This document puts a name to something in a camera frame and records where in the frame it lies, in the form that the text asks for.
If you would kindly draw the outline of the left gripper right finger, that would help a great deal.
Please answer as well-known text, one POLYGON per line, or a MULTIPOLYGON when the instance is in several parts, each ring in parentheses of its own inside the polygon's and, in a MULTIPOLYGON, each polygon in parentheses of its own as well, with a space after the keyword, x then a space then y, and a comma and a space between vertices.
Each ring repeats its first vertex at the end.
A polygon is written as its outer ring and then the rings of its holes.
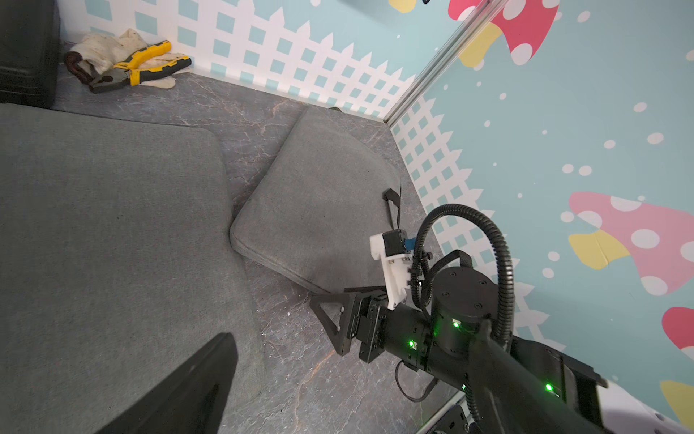
POLYGON ((608 433, 598 388, 607 381, 577 359, 516 338, 507 352, 486 319, 469 348, 468 388, 484 433, 608 433))

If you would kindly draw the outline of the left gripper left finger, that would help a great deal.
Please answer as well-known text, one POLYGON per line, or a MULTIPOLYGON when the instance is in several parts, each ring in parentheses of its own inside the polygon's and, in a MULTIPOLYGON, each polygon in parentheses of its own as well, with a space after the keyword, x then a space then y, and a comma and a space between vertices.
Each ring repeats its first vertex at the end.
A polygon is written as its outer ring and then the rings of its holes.
POLYGON ((238 363, 233 334, 221 333, 101 433, 216 433, 238 363))

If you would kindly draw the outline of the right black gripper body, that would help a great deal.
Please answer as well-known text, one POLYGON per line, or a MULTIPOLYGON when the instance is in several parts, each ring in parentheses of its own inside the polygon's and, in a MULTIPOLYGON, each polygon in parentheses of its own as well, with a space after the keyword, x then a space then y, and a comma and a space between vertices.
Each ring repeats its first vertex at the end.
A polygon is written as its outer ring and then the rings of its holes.
POLYGON ((469 348, 486 319, 497 323, 499 287, 468 267, 453 267, 433 279, 432 312, 399 305, 388 310, 386 293, 370 302, 374 331, 370 363, 382 353, 410 369, 431 374, 444 383, 468 388, 469 348))

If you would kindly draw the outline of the grey laptop bag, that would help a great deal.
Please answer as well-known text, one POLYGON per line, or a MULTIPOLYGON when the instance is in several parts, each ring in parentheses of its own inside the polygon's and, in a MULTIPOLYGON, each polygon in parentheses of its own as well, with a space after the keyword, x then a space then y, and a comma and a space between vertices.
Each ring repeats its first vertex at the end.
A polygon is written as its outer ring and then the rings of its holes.
POLYGON ((1 430, 92 433, 214 336, 266 370, 229 240, 220 144, 202 128, 1 108, 1 430))
POLYGON ((231 224, 242 256, 315 293, 381 286, 370 237, 391 230, 384 193, 405 172, 311 107, 231 224))

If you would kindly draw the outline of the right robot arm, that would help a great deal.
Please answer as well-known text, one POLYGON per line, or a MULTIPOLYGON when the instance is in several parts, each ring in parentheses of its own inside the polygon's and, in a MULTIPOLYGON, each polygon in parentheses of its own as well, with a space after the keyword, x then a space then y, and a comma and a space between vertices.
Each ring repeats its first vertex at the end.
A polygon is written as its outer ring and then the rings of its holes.
POLYGON ((345 289, 312 299, 312 311, 337 354, 352 341, 370 363, 384 353, 461 391, 468 413, 450 410, 434 426, 444 433, 681 433, 684 427, 645 405, 591 366, 513 334, 513 263, 496 224, 462 204, 427 215, 415 238, 400 229, 372 237, 382 287, 345 289), (463 251, 430 260, 434 224, 459 217, 491 242, 495 280, 463 251))

